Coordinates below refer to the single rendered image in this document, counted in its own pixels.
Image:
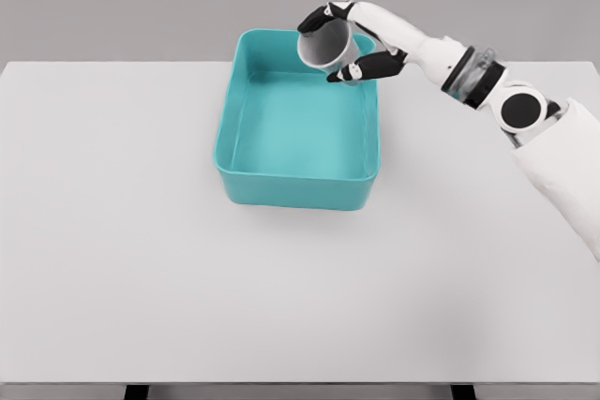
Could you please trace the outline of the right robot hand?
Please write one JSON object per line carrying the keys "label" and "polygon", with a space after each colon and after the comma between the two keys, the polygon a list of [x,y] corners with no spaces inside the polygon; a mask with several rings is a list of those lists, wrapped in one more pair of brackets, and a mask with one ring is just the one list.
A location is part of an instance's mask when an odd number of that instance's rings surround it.
{"label": "right robot hand", "polygon": [[297,26],[301,34],[320,30],[333,20],[351,22],[376,38],[385,51],[363,55],[330,73],[328,82],[355,82],[398,75],[425,34],[387,9],[365,1],[332,1],[310,12]]}

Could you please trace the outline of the white paper cup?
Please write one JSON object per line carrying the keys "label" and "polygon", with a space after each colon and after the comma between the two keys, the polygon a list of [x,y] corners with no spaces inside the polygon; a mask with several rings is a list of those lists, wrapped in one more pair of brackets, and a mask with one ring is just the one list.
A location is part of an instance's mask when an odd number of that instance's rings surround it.
{"label": "white paper cup", "polygon": [[301,34],[296,49],[306,66],[326,75],[338,73],[360,56],[351,26],[340,19],[326,23],[317,31]]}

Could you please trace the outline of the teal rectangular basket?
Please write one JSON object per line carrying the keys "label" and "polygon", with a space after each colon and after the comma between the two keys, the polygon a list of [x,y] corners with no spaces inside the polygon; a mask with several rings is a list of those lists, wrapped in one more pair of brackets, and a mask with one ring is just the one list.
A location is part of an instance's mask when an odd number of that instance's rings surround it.
{"label": "teal rectangular basket", "polygon": [[353,211],[381,166],[378,84],[327,81],[297,54],[294,30],[237,42],[213,153],[236,203]]}

